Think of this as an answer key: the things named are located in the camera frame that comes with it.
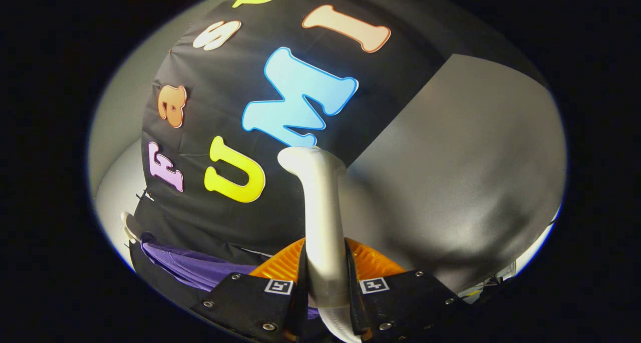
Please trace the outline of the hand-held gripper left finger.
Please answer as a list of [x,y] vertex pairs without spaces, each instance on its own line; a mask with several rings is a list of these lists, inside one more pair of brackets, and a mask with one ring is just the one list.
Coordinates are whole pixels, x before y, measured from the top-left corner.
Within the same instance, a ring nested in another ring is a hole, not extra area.
[[307,321],[305,242],[291,243],[249,274],[228,274],[192,313],[246,341],[300,342]]

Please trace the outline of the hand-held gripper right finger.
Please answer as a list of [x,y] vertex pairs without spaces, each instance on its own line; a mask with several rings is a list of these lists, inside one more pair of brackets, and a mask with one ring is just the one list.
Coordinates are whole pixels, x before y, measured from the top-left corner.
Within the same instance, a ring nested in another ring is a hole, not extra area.
[[406,270],[382,253],[345,240],[351,331],[362,342],[444,342],[471,305],[429,272]]

